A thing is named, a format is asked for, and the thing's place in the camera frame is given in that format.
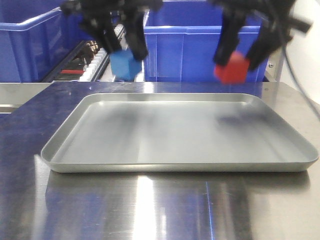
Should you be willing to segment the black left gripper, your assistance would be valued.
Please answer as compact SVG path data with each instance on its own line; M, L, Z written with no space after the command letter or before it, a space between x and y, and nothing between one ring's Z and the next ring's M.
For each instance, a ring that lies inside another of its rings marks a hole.
M65 0L61 10L67 16L81 16L80 28L109 54L122 50L111 18L112 12L117 12L134 59L143 61L149 53L144 35L145 12L157 11L162 5L162 0Z

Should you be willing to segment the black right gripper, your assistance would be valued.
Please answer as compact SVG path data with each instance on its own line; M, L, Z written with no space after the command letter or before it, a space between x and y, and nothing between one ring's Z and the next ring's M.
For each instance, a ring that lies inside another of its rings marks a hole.
M218 45L213 62L226 66L233 51L238 46L239 31L246 23L246 14L259 14L268 20L263 20L259 34L246 54L249 60L249 71L255 70L273 52L286 46L292 40L291 29L307 33L312 22L294 17L291 9L294 0L210 0L213 5L224 9Z

